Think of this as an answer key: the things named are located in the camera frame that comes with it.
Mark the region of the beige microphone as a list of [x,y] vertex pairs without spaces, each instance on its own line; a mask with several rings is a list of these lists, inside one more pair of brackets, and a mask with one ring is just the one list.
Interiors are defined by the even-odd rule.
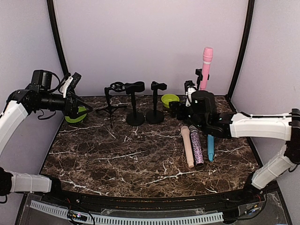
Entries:
[[185,154],[187,159],[187,164],[189,168],[194,167],[194,158],[193,158],[193,152],[192,152],[192,146],[190,141],[190,131],[187,126],[182,126],[180,129],[181,136],[183,138],[184,142],[184,148],[185,148]]

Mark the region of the blue microphone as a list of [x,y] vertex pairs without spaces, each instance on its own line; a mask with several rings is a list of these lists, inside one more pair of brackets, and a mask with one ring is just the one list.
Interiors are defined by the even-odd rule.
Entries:
[[212,135],[207,136],[207,153],[210,162],[214,160],[214,137]]

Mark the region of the black round-base stand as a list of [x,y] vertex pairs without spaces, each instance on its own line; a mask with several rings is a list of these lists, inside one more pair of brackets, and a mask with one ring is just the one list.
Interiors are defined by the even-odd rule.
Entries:
[[206,90],[207,82],[209,80],[209,69],[196,69],[195,74],[198,76],[197,78],[197,89],[198,90]]
[[131,126],[140,126],[144,123],[145,117],[142,112],[138,112],[136,109],[135,94],[145,91],[145,83],[137,81],[135,83],[125,83],[125,92],[131,96],[131,104],[133,112],[129,113],[126,117],[127,124]]
[[162,111],[157,110],[158,104],[158,90],[166,90],[167,84],[158,83],[153,81],[151,83],[151,90],[153,91],[153,109],[146,113],[146,120],[149,124],[159,124],[164,121],[164,113]]

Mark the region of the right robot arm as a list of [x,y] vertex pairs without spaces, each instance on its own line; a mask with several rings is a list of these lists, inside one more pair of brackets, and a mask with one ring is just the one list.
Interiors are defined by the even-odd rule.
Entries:
[[257,190],[300,163],[300,111],[297,108],[275,115],[218,113],[214,94],[203,90],[189,94],[184,103],[172,101],[169,107],[172,117],[186,120],[206,135],[223,139],[274,138],[285,142],[266,165],[250,176],[250,185],[239,194],[243,203],[250,203],[256,198]]

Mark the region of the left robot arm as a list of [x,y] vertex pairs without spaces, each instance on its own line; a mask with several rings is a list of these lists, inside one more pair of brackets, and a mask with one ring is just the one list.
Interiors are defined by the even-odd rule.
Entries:
[[[80,118],[92,112],[92,106],[75,94],[75,87],[81,79],[79,73],[66,74],[58,79],[52,88],[56,74],[46,70],[35,70],[31,82],[24,89],[13,91],[7,98],[0,114],[0,150],[3,151],[24,121],[38,111],[62,112],[71,119]],[[0,195],[10,193],[47,193],[55,204],[66,201],[66,193],[60,190],[60,181],[51,176],[13,172],[0,169]]]

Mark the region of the pink microphone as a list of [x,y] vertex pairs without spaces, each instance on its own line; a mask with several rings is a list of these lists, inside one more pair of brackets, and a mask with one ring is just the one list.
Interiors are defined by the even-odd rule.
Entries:
[[209,79],[210,64],[213,58],[213,48],[205,47],[202,55],[202,80],[200,82],[200,90],[205,90]]

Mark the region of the green plate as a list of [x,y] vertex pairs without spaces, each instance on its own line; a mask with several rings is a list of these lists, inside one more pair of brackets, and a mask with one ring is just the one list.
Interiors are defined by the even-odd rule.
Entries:
[[[78,112],[79,113],[81,113],[81,112],[83,112],[85,110],[86,110],[86,108],[83,107],[83,106],[80,106],[78,108]],[[81,115],[81,116],[79,116],[79,117],[77,117],[75,119],[72,119],[72,118],[70,118],[68,116],[65,116],[65,121],[68,122],[68,123],[78,123],[78,122],[81,122],[86,116],[87,116],[87,114],[83,114],[83,115]]]

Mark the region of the green bowl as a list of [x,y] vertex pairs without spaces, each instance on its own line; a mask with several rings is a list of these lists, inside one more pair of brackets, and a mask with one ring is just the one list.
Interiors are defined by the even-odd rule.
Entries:
[[161,97],[161,101],[163,103],[163,106],[165,108],[169,108],[169,103],[173,101],[180,101],[180,98],[177,95],[174,94],[165,94]]

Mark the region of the black frame post left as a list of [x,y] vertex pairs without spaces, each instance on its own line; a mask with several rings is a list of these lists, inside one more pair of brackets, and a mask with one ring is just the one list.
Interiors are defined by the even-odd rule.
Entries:
[[63,50],[62,42],[61,42],[61,38],[60,38],[59,27],[58,27],[58,23],[57,23],[55,8],[54,8],[54,1],[47,0],[46,3],[47,3],[50,25],[51,25],[51,29],[52,29],[52,36],[54,39],[56,52],[57,52],[57,55],[59,58],[60,67],[61,67],[63,75],[67,75],[67,73],[69,73],[69,70],[68,70],[67,61],[65,58],[65,54],[64,54],[64,50]]

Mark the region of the black frame post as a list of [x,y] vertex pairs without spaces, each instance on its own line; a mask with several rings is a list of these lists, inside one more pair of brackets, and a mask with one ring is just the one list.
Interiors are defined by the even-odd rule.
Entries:
[[46,3],[47,3],[50,25],[51,25],[51,29],[52,29],[52,36],[54,39],[56,52],[57,52],[57,55],[59,58],[60,67],[61,67],[63,75],[67,75],[67,73],[69,73],[69,70],[68,70],[67,61],[65,58],[65,54],[64,54],[64,50],[63,50],[62,42],[61,42],[61,38],[60,38],[59,27],[58,27],[58,23],[57,23],[55,8],[54,8],[54,1],[47,0]]
[[240,43],[240,49],[239,49],[235,69],[234,69],[234,72],[232,75],[232,79],[230,82],[230,86],[229,86],[228,92],[226,94],[228,101],[232,100],[232,97],[233,97],[233,94],[234,94],[234,91],[235,91],[235,88],[236,88],[236,85],[238,82],[238,78],[240,75],[242,63],[244,60],[244,56],[245,56],[246,48],[247,48],[247,44],[248,44],[248,38],[249,38],[253,14],[254,14],[254,7],[255,7],[255,0],[249,0],[248,4],[247,4],[247,12],[246,12],[246,18],[245,18],[245,23],[244,23],[244,29],[243,29],[243,33],[242,33],[242,39],[241,39],[241,43]]

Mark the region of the black frame post right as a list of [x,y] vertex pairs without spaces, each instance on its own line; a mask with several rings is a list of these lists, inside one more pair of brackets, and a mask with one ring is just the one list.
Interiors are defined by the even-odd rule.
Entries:
[[235,91],[235,88],[236,88],[236,85],[238,82],[238,78],[240,75],[242,63],[244,60],[244,56],[245,56],[246,48],[247,48],[247,44],[248,44],[248,38],[249,38],[253,14],[254,14],[254,7],[255,7],[255,0],[249,0],[248,4],[247,4],[247,12],[246,12],[246,18],[245,18],[245,23],[244,23],[244,29],[243,29],[243,33],[242,33],[242,39],[241,39],[241,43],[240,43],[240,49],[239,49],[235,69],[234,69],[234,72],[232,75],[232,79],[230,82],[230,86],[229,86],[228,92],[226,94],[228,101],[232,100],[232,97],[233,97],[233,94],[234,94],[234,91]]

